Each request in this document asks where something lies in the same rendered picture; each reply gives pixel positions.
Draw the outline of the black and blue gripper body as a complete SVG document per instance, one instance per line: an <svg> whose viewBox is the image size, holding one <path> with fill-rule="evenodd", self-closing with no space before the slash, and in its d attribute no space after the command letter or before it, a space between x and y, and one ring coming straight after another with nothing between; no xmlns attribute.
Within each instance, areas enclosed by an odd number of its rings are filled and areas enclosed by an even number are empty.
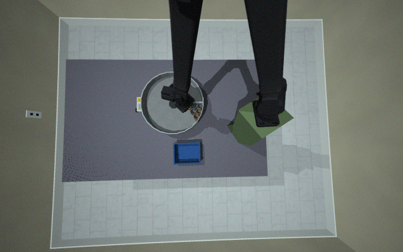
<svg viewBox="0 0 403 252"><path fill-rule="evenodd" d="M188 93L188 97L189 97L189 103L185 106L181 105L181 107L176 103L175 106L182 112L186 112L192 105L193 102L195 101L195 99Z"/></svg>

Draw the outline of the blue open crate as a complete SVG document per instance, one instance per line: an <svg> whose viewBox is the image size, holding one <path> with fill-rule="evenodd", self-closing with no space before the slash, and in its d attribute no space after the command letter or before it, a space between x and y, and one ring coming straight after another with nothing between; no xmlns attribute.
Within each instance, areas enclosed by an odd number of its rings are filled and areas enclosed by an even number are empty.
<svg viewBox="0 0 403 252"><path fill-rule="evenodd" d="M200 142L173 143L173 160L176 164L199 164Z"/></svg>

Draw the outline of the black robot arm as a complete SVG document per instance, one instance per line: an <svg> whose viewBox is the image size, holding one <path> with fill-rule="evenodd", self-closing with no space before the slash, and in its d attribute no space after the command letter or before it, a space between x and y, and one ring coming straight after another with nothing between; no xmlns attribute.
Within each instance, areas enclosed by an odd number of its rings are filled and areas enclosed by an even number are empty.
<svg viewBox="0 0 403 252"><path fill-rule="evenodd" d="M169 87L163 86L161 97L185 106L189 103L203 0L168 1L174 80ZM285 110L287 81L283 64L288 0L244 1L259 79L259 100L252 104L256 126L275 127L280 124L278 115Z"/></svg>

